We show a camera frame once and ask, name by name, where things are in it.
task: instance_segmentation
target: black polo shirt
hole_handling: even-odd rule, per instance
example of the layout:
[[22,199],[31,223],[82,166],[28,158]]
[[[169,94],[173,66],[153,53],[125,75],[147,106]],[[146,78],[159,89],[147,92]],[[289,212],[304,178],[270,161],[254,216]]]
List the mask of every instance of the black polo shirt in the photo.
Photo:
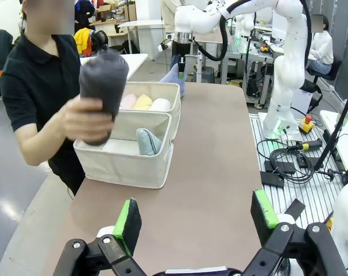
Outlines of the black polo shirt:
[[[75,40],[69,35],[53,36],[59,57],[43,51],[26,36],[9,54],[1,78],[1,92],[13,131],[35,123],[38,131],[69,100],[79,94],[80,59]],[[82,167],[66,139],[49,161],[54,173],[80,173]]]

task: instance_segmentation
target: white shirt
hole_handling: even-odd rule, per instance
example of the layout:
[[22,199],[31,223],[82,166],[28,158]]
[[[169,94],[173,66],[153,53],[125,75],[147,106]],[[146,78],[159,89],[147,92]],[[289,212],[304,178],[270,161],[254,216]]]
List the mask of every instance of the white shirt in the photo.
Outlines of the white shirt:
[[310,53],[324,64],[333,64],[334,50],[332,48],[332,37],[328,31],[316,33],[312,40]]
[[161,12],[165,23],[165,31],[173,33],[175,30],[174,16],[177,7],[184,5],[184,0],[161,0]]

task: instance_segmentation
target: white rolled towel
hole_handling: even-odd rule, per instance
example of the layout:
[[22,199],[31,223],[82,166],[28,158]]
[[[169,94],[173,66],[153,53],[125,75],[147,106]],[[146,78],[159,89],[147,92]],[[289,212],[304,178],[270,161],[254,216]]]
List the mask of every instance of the white rolled towel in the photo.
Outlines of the white rolled towel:
[[170,109],[170,102],[167,99],[156,99],[148,111],[167,112]]

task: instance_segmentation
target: red button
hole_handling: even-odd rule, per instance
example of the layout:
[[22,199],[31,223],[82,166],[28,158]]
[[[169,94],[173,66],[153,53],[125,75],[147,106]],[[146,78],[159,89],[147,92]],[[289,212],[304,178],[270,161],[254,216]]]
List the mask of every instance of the red button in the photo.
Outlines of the red button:
[[312,121],[312,116],[311,115],[307,115],[306,116],[306,124],[309,124]]

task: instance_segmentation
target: fabric storage bin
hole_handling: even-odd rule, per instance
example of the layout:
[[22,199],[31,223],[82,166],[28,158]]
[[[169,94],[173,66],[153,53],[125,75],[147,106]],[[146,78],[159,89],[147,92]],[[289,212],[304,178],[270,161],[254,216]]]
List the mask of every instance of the fabric storage bin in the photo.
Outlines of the fabric storage bin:
[[[167,179],[173,144],[167,113],[120,111],[108,141],[91,146],[75,141],[74,148],[89,179],[119,185],[158,189]],[[140,155],[136,131],[146,128],[163,141],[157,155]]]
[[145,94],[155,101],[163,98],[170,102],[171,110],[167,113],[172,116],[172,126],[170,137],[174,140],[179,127],[180,121],[180,87],[176,83],[160,82],[127,82],[123,97],[128,94],[134,94],[137,98]]

